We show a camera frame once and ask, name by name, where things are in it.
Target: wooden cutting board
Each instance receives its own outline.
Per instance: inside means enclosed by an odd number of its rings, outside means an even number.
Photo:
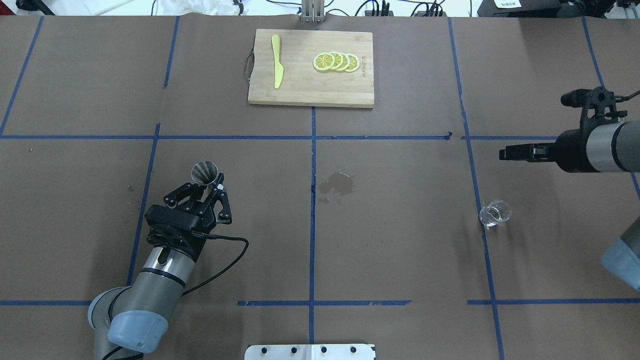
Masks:
[[[273,87],[271,36],[280,35],[284,77]],[[319,53],[340,51],[360,58],[354,72],[321,72],[313,61]],[[249,84],[249,103],[263,105],[337,106],[373,108],[373,35],[346,31],[258,29]]]

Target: label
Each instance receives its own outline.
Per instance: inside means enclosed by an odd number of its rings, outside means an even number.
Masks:
[[[500,9],[521,8],[520,0],[493,0],[495,5]]]

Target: metal funnel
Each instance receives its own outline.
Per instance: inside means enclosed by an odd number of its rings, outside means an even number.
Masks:
[[[211,161],[201,161],[191,169],[191,178],[198,185],[213,184],[217,176],[218,167]]]

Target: small glass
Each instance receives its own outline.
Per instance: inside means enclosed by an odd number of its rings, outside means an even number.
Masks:
[[[486,227],[496,226],[511,218],[511,206],[504,200],[494,200],[480,210],[480,222]]]

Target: metal bracket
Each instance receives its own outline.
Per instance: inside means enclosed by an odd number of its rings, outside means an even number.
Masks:
[[[302,22],[324,22],[324,0],[302,0]]]
[[[375,360],[376,346],[371,344],[326,345],[253,345],[244,352],[244,360]]]

